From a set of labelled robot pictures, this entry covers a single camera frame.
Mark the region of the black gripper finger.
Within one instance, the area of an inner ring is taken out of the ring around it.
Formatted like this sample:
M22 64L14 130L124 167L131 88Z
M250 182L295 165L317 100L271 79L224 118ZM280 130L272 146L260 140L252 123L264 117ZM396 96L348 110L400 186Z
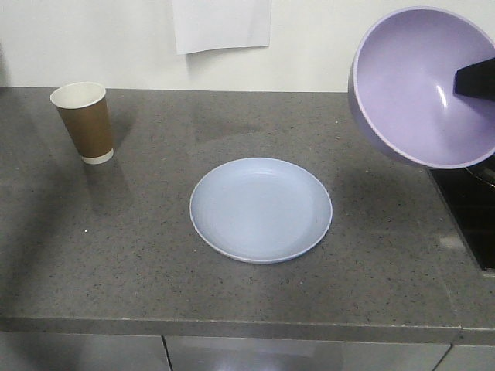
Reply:
M454 92L465 97L493 100L494 70L494 58L457 70L454 80Z

